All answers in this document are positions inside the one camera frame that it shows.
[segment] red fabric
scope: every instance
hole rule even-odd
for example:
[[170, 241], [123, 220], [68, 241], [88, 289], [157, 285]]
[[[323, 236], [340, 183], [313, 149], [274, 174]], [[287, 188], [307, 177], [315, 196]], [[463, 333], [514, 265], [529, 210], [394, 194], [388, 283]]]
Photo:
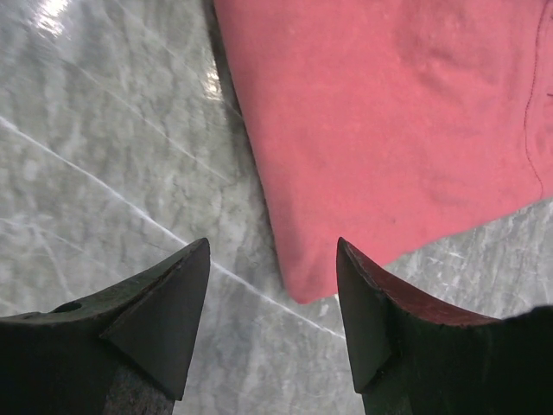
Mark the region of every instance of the red fabric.
[[216, 0], [289, 294], [553, 194], [547, 0]]

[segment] red cloth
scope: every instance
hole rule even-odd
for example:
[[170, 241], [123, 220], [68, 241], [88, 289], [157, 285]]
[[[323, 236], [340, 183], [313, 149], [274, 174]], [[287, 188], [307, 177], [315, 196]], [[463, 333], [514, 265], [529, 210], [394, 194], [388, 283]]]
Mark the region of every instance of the red cloth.
[[289, 294], [553, 194], [548, 0], [216, 0]]

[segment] towel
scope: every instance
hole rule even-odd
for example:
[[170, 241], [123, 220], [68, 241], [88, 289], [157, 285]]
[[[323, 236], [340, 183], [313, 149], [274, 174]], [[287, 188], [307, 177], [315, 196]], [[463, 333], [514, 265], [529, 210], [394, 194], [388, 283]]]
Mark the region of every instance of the towel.
[[215, 0], [288, 293], [553, 194], [548, 0]]

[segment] stone surface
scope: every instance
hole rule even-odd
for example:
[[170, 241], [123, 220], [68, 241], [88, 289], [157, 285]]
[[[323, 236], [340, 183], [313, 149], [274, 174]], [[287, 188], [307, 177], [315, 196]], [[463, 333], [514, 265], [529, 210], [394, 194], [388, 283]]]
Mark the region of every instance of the stone surface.
[[[213, 275], [175, 413], [362, 413], [336, 298], [283, 290], [211, 10], [0, 3], [0, 315], [49, 311], [206, 236]], [[550, 301], [552, 246], [543, 201], [389, 269], [508, 316]]]

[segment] red shirt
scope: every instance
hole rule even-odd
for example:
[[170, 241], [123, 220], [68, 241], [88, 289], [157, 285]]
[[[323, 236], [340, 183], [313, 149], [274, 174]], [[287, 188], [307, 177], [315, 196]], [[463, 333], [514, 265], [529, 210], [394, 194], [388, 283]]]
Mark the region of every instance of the red shirt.
[[216, 0], [289, 294], [553, 195], [548, 0]]

